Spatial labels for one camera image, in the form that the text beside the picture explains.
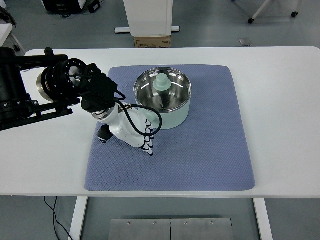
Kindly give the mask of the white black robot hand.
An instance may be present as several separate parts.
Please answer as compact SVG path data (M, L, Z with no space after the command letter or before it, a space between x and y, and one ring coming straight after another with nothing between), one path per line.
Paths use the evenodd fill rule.
M130 104L116 103L115 107L94 112L92 116L102 123L98 133L101 142L105 143L116 137L134 148L142 149L150 156L153 155L154 127L142 112Z

